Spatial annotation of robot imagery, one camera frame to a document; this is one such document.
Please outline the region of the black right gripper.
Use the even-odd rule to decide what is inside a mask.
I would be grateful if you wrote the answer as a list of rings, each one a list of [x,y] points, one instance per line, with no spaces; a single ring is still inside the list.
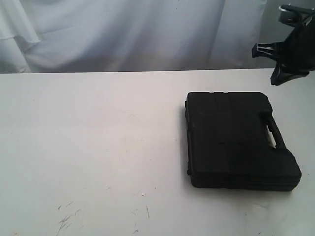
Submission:
[[[293,27],[283,42],[256,43],[252,58],[280,59],[270,77],[273,86],[280,86],[294,79],[303,78],[315,69],[315,9],[284,4],[288,14],[284,24]]]

